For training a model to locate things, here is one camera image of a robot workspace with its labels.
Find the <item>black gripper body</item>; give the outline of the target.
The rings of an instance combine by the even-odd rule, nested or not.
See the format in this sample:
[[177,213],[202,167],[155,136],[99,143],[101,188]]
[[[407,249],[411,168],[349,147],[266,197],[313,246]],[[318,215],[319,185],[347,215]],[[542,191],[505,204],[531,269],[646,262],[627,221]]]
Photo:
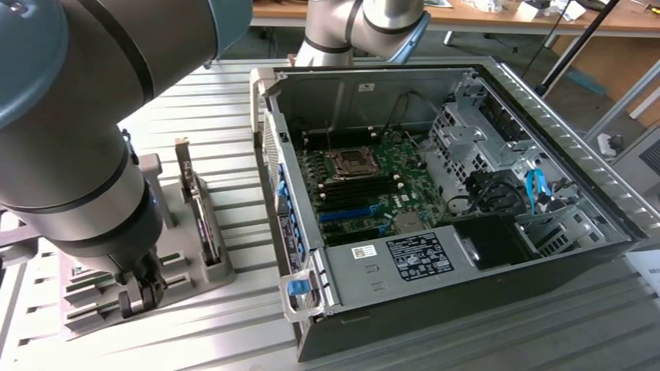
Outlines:
[[117,276],[133,274],[146,285],[162,280],[155,250],[162,221],[138,220],[103,235],[77,241],[55,240],[57,247],[85,265]]

